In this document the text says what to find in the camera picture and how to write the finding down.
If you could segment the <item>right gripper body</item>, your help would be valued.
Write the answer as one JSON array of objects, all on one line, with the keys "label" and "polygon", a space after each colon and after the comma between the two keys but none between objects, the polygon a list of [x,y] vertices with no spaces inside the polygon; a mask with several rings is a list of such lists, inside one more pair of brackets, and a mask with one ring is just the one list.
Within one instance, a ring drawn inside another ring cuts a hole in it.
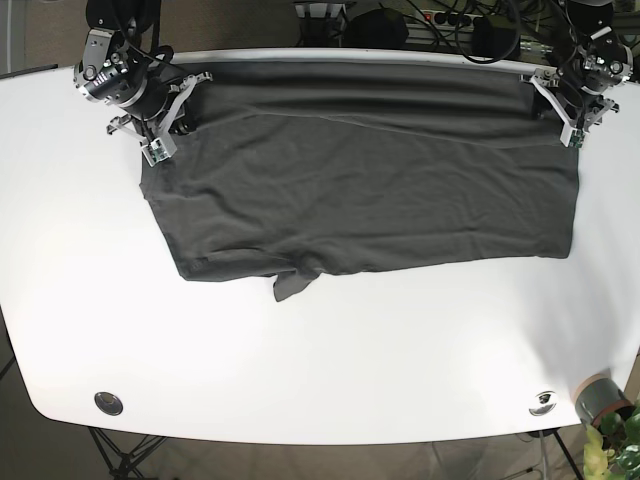
[{"label": "right gripper body", "polygon": [[161,63],[160,55],[136,51],[119,32],[91,30],[74,68],[74,86],[86,100],[123,111],[109,121],[106,132],[135,138],[151,167],[176,153],[174,135],[194,131],[187,101],[197,86],[213,80],[209,72],[163,80]]}]

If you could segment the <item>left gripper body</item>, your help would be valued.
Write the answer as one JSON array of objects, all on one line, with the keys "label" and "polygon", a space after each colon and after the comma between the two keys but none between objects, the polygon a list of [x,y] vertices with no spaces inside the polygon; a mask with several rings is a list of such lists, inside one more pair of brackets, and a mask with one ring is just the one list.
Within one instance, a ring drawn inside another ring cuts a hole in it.
[{"label": "left gripper body", "polygon": [[580,149],[591,127],[602,123],[619,104],[606,92],[629,82],[634,57],[626,45],[578,46],[553,71],[538,68],[520,81],[534,88],[532,117],[554,111],[563,123],[560,142]]}]

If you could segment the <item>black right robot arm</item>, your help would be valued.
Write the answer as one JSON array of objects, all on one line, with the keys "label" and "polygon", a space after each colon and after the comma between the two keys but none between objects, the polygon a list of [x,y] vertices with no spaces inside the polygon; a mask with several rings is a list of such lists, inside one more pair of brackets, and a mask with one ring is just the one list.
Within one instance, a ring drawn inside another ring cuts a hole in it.
[{"label": "black right robot arm", "polygon": [[188,100],[212,74],[172,62],[173,48],[159,43],[159,1],[89,1],[85,14],[89,32],[74,67],[76,90],[124,112],[106,132],[134,137],[151,167],[170,159],[177,151],[173,137],[196,129]]}]

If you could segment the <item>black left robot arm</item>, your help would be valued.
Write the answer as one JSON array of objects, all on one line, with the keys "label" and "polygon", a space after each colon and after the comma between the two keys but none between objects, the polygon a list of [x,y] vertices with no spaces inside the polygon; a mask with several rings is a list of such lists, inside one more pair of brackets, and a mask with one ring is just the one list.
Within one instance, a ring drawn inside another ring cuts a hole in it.
[{"label": "black left robot arm", "polygon": [[534,117],[553,110],[563,122],[561,143],[583,146],[589,130],[619,105],[605,96],[613,88],[638,81],[638,57],[613,29],[612,1],[551,1],[558,27],[542,43],[553,47],[555,66],[521,77],[534,88]]}]

